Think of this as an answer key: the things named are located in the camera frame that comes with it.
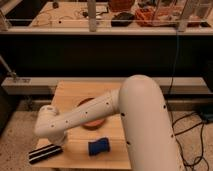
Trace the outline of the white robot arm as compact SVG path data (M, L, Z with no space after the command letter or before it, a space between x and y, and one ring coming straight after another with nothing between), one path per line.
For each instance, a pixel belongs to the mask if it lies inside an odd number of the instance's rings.
M160 86L145 75L131 76L79 107L59 113L52 105L40 108L34 132L60 145L67 130L109 115L121 116L132 171L181 171L183 162Z

